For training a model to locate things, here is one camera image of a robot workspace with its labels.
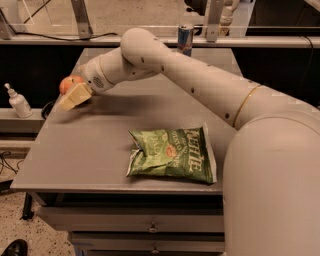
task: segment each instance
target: drawer handle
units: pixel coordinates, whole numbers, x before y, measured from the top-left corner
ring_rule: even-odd
[[[158,254],[158,253],[160,253],[160,251],[157,249],[157,247],[154,245],[153,246],[153,250],[151,250],[151,253],[152,254]]]
[[[148,228],[148,232],[149,233],[157,233],[158,232],[158,229],[156,228],[156,225],[154,222],[151,223],[151,227]]]

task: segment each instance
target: drawer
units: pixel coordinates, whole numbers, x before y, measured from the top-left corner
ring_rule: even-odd
[[[224,252],[224,237],[214,234],[70,233],[69,241],[87,251]]]
[[[223,233],[223,215],[212,209],[55,208],[38,215],[55,230]]]

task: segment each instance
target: metal frame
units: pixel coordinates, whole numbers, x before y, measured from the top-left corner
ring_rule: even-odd
[[[219,24],[224,0],[211,0],[208,1],[208,4],[209,14],[206,38],[209,42],[215,42],[219,35]]]
[[[0,38],[1,39],[11,39],[14,32],[7,24],[6,17],[0,7]]]
[[[84,0],[71,0],[74,15],[81,39],[90,38],[93,34]]]
[[[64,36],[63,38],[75,39],[74,36]],[[176,47],[176,37],[159,37],[159,39],[169,47]],[[320,37],[309,37],[313,48],[320,48]],[[91,39],[90,41],[58,41],[46,39],[44,37],[15,36],[13,40],[0,40],[1,45],[69,45],[83,47],[118,47],[120,45],[120,36],[106,36],[103,38]],[[215,42],[208,42],[205,37],[196,37],[193,39],[193,47],[203,48],[231,48],[231,47],[251,47],[251,48],[310,48],[310,42],[304,37],[271,37],[271,36],[249,36],[243,38],[221,37]]]

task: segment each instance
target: shoe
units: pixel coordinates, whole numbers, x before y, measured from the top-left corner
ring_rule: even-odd
[[[27,256],[28,244],[22,239],[13,241],[1,254],[1,256]]]

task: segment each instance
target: kettle chips bag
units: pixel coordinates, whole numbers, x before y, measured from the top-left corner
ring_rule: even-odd
[[[207,126],[194,129],[129,131],[135,146],[127,176],[184,177],[212,184],[216,163]]]

